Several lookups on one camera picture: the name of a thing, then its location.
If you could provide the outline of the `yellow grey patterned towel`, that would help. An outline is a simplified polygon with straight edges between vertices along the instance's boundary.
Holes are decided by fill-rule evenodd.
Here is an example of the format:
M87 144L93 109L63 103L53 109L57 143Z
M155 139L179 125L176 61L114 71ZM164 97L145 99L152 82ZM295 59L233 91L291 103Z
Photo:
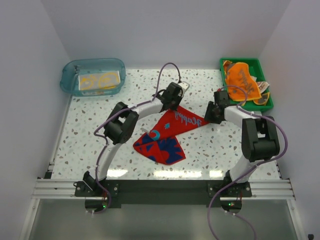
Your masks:
M80 74L78 89L80 91L105 90L117 87L121 83L118 71Z

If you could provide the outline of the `red patterned towel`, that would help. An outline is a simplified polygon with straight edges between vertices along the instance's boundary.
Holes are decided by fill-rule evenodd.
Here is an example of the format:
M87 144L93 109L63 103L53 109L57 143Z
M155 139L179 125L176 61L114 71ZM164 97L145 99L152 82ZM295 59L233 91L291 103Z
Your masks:
M186 158L177 135L207 124L203 117L179 106L177 110L167 110L152 130L133 144L133 148L156 163L173 165Z

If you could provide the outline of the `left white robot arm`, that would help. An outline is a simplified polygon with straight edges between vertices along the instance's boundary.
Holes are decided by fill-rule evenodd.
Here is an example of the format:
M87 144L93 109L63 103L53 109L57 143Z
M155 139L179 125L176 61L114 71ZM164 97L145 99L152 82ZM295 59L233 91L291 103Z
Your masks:
M185 81L171 82L166 89L154 94L150 100L133 105L123 102L115 105L108 119L94 132L96 137L105 140L105 145L98 156L94 172L87 171L83 175L82 183L87 193L96 197L108 191L103 181L107 178L117 151L132 137L137 122L153 114L176 110L189 87L190 84ZM98 134L100 129L104 129L101 136Z

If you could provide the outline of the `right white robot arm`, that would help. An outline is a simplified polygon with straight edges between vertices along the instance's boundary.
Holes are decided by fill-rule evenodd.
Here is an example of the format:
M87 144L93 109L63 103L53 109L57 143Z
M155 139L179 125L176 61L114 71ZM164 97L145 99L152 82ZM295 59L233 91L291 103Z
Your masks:
M242 155L235 166L225 173L223 182L214 190L219 194L235 196L244 189L259 164L271 160L280 153L280 143L274 119L232 104L226 90L216 91L214 101L209 101L205 121L221 124L231 122L241 128Z

